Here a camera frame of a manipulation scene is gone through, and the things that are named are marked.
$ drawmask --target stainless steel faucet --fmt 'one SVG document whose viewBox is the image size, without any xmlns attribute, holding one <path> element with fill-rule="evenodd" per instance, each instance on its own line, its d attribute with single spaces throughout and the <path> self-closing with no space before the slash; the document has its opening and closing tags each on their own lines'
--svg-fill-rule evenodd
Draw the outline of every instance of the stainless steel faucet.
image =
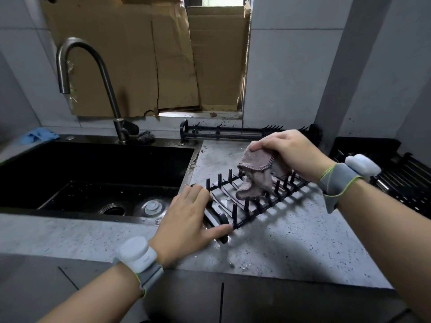
<svg viewBox="0 0 431 323">
<path fill-rule="evenodd" d="M 125 143 L 130 139 L 129 135 L 137 135 L 139 133 L 139 127 L 130 121 L 121 118 L 120 110 L 118 109 L 117 100 L 115 97 L 114 89 L 112 88 L 111 80 L 106 69 L 105 62 L 93 47 L 91 47 L 83 39 L 76 37 L 69 37 L 57 50 L 57 76 L 58 85 L 60 87 L 60 93 L 70 94 L 69 75 L 67 68 L 67 57 L 69 52 L 74 47 L 80 47 L 88 51 L 91 56 L 96 60 L 99 66 L 102 80 L 108 93 L 109 102 L 111 103 L 112 112 L 114 113 L 114 126 L 118 135 L 118 140 L 121 143 Z"/>
</svg>

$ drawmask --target countertop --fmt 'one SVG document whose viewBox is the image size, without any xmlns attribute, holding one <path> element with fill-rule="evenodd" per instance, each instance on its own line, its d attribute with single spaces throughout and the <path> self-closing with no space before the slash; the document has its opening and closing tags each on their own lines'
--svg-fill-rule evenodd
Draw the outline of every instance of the countertop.
<svg viewBox="0 0 431 323">
<path fill-rule="evenodd" d="M 203 142 L 191 183 L 236 170 L 248 142 Z M 3 147 L 0 161 L 28 147 Z M 111 262 L 122 240 L 157 227 L 107 221 L 0 214 L 0 252 Z M 392 288 L 338 211 L 327 214 L 320 190 L 304 187 L 255 221 L 181 260 L 179 269 Z"/>
</svg>

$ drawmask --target blue glove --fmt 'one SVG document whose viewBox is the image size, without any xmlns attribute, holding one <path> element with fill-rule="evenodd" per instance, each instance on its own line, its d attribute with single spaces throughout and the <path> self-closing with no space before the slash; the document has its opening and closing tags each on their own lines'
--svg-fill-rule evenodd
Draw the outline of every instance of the blue glove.
<svg viewBox="0 0 431 323">
<path fill-rule="evenodd" d="M 21 144 L 26 145 L 34 143 L 38 140 L 46 142 L 48 140 L 56 140 L 57 138 L 59 138 L 59 136 L 56 133 L 40 127 L 29 131 L 23 137 L 21 137 L 19 141 Z"/>
</svg>

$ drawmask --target kitchen sink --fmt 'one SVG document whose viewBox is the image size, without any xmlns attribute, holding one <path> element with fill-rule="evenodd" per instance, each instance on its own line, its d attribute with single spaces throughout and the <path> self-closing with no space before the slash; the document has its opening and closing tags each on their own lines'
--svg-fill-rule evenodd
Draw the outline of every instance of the kitchen sink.
<svg viewBox="0 0 431 323">
<path fill-rule="evenodd" d="M 201 146 L 61 135 L 0 165 L 0 212 L 155 225 L 190 182 Z"/>
</svg>

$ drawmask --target cardboard box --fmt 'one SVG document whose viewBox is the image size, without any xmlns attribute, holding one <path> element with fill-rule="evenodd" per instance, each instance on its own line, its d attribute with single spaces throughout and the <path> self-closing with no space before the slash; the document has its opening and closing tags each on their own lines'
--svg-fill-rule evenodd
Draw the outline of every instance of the cardboard box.
<svg viewBox="0 0 431 323">
<path fill-rule="evenodd" d="M 189 7 L 191 46 L 203 110 L 235 111 L 246 70 L 251 8 Z"/>
<path fill-rule="evenodd" d="M 56 4 L 43 1 L 42 10 L 56 45 L 67 37 L 79 37 L 101 54 L 123 117 L 199 108 L 187 15 L 180 4 L 58 0 Z M 73 113 L 112 117 L 90 54 L 75 48 L 69 61 Z"/>
</svg>

